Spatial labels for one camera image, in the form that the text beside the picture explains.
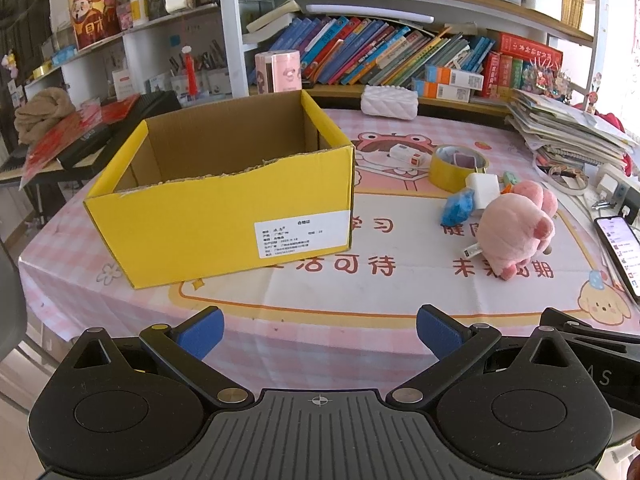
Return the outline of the person's hand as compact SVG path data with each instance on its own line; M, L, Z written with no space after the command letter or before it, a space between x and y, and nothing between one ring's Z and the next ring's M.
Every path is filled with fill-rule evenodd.
M634 436L631 443L634 446L634 448L639 452L640 451L640 434L639 433Z

